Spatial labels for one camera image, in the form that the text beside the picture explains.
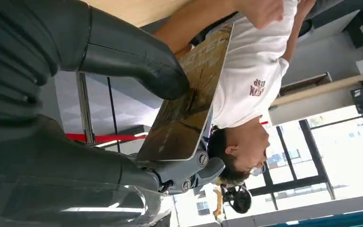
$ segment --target white t-shirt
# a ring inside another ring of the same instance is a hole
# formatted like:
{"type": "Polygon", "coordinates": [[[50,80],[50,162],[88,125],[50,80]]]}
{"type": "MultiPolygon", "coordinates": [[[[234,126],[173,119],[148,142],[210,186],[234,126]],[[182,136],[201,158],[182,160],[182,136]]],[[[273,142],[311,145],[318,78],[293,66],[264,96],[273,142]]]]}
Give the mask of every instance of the white t-shirt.
{"type": "Polygon", "coordinates": [[[266,113],[277,97],[289,67],[281,56],[292,31],[297,0],[284,0],[284,11],[283,21],[262,30],[240,13],[213,30],[234,23],[213,103],[212,124],[218,128],[237,127],[266,113]]]}

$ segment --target wooden beam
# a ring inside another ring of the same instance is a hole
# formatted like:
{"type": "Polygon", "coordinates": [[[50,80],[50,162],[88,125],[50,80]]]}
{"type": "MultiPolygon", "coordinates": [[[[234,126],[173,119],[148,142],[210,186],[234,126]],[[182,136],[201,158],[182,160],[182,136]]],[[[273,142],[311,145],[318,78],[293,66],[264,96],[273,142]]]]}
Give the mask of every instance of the wooden beam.
{"type": "Polygon", "coordinates": [[[141,27],[170,16],[190,0],[83,0],[89,5],[141,27]]]}
{"type": "Polygon", "coordinates": [[[287,103],[291,103],[294,101],[298,101],[300,99],[305,99],[313,96],[317,96],[320,94],[324,94],[330,91],[339,90],[345,87],[353,86],[359,84],[360,81],[363,81],[363,74],[349,77],[347,79],[341,79],[336,82],[328,83],[325,85],[313,87],[304,91],[299,91],[297,93],[293,93],[290,95],[282,96],[277,98],[273,103],[272,106],[279,106],[284,105],[287,103]]]}

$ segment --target glass window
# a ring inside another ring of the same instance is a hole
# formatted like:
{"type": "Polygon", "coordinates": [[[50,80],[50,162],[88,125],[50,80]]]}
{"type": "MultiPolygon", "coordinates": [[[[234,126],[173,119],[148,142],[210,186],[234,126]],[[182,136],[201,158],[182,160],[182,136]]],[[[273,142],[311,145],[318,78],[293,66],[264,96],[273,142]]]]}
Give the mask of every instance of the glass window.
{"type": "Polygon", "coordinates": [[[295,121],[282,124],[280,129],[292,160],[293,169],[296,173],[297,179],[317,176],[318,171],[312,160],[310,150],[308,149],[307,142],[305,141],[299,122],[295,121]]]}
{"type": "Polygon", "coordinates": [[[334,123],[334,122],[350,119],[350,118],[357,117],[357,116],[360,116],[360,115],[357,112],[357,109],[355,108],[355,106],[352,105],[352,106],[348,106],[345,108],[321,113],[319,115],[309,117],[307,120],[308,120],[308,123],[310,124],[310,127],[313,128],[313,127],[321,126],[324,124],[329,124],[329,123],[334,123]]]}
{"type": "Polygon", "coordinates": [[[286,158],[283,158],[285,152],[276,127],[267,128],[267,132],[269,134],[270,143],[270,146],[267,148],[267,164],[273,184],[292,181],[293,175],[286,158]]]}
{"type": "Polygon", "coordinates": [[[224,208],[227,219],[243,218],[276,211],[270,194],[254,196],[252,198],[251,208],[245,214],[239,214],[234,211],[228,202],[224,203],[224,208]]]}
{"type": "Polygon", "coordinates": [[[260,174],[258,176],[250,176],[245,181],[245,185],[247,186],[247,189],[254,189],[254,188],[260,188],[265,186],[265,180],[264,175],[260,174]]]}
{"type": "Polygon", "coordinates": [[[210,214],[208,202],[197,202],[197,211],[200,216],[210,214]]]}
{"type": "Polygon", "coordinates": [[[212,212],[216,210],[217,196],[214,185],[204,185],[196,194],[197,190],[190,189],[186,193],[173,196],[176,208],[176,216],[181,227],[204,225],[216,222],[212,212]]]}
{"type": "Polygon", "coordinates": [[[331,201],[325,183],[276,192],[275,198],[277,208],[279,210],[309,206],[331,201]]]}
{"type": "Polygon", "coordinates": [[[312,130],[337,199],[363,196],[363,119],[312,130]]]}

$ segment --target red bar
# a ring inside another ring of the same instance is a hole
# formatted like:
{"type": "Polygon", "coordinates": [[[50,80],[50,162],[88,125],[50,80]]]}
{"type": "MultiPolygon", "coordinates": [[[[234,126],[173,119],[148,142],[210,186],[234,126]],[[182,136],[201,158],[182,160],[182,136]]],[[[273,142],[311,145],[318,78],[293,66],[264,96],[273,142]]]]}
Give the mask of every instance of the red bar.
{"type": "MultiPolygon", "coordinates": [[[[66,136],[71,140],[86,141],[86,136],[84,134],[72,134],[66,133],[66,136]]],[[[145,139],[147,136],[133,136],[133,135],[119,135],[119,136],[95,136],[97,143],[106,143],[109,141],[120,140],[120,141],[130,141],[145,139]]]]}

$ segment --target metal bolt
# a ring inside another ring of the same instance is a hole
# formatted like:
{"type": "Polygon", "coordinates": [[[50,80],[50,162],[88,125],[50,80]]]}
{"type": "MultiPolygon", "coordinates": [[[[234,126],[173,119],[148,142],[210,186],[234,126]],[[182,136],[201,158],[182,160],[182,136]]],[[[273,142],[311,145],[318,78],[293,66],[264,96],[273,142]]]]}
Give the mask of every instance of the metal bolt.
{"type": "Polygon", "coordinates": [[[206,152],[201,152],[201,154],[198,157],[199,166],[205,167],[208,164],[208,154],[206,152]]]}
{"type": "Polygon", "coordinates": [[[181,185],[181,190],[183,192],[188,191],[191,188],[191,181],[189,179],[187,179],[185,182],[183,182],[183,184],[181,185]]]}

